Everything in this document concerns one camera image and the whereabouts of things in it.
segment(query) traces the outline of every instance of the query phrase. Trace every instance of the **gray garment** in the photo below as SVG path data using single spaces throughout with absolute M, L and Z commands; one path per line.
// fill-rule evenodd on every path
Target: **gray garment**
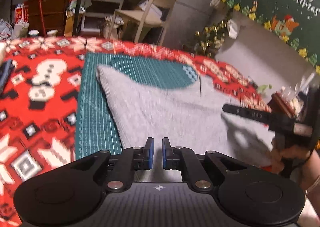
M 211 78 L 201 77 L 184 89 L 161 90 L 139 85 L 108 66 L 98 66 L 97 77 L 123 148 L 143 147 L 148 137 L 155 140 L 153 169 L 137 172 L 138 180 L 181 181 L 179 171 L 163 169 L 163 137 L 197 154 L 215 150 L 252 165 L 270 165 L 267 153 L 274 133 L 260 123 L 224 113 L 223 104 L 239 102 L 216 91 Z

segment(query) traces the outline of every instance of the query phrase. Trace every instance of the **refrigerator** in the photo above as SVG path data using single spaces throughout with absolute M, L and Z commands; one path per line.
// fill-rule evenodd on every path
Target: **refrigerator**
M 214 8 L 211 0 L 177 0 L 173 7 L 163 46 L 182 49 L 182 45 L 193 40 L 196 31 L 202 31 Z

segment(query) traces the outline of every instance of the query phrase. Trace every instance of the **wooden drawer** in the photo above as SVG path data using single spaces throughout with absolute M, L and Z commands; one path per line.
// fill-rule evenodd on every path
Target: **wooden drawer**
M 42 12 L 44 15 L 64 13 L 67 7 L 68 0 L 41 0 L 42 2 Z M 28 0 L 29 5 L 29 16 L 39 15 L 39 1 L 38 0 Z
M 48 30 L 64 28 L 64 14 L 44 15 L 44 26 Z M 29 16 L 29 30 L 42 31 L 41 18 L 39 15 Z

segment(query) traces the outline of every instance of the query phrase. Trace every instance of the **beige chair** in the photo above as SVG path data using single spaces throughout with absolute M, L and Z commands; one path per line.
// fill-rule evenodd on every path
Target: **beige chair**
M 134 38 L 134 42 L 137 43 L 140 38 L 142 28 L 144 26 L 145 27 L 161 27 L 162 26 L 164 29 L 162 31 L 161 39 L 159 42 L 159 45 L 162 45 L 166 30 L 167 30 L 168 24 L 169 24 L 168 21 L 170 19 L 173 5 L 175 4 L 175 2 L 176 2 L 176 0 L 149 0 L 148 4 L 146 5 L 145 11 L 116 9 L 113 14 L 112 23 L 111 23 L 110 27 L 114 26 L 114 20 L 116 19 L 116 15 L 122 16 L 124 18 L 127 18 L 130 21 L 138 23 L 139 24 L 138 30 L 137 30 L 136 36 Z M 160 18 L 158 16 L 156 16 L 155 14 L 153 14 L 152 12 L 149 12 L 152 4 L 154 4 L 157 7 L 163 7 L 163 8 L 170 9 L 165 22 L 161 21 Z M 110 39 L 111 31 L 112 31 L 112 29 L 109 29 L 108 39 Z

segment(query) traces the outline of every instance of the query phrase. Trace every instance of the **christmas banner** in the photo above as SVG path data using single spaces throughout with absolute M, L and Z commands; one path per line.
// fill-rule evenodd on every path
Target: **christmas banner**
M 320 73 L 320 0 L 221 0 L 275 33 Z

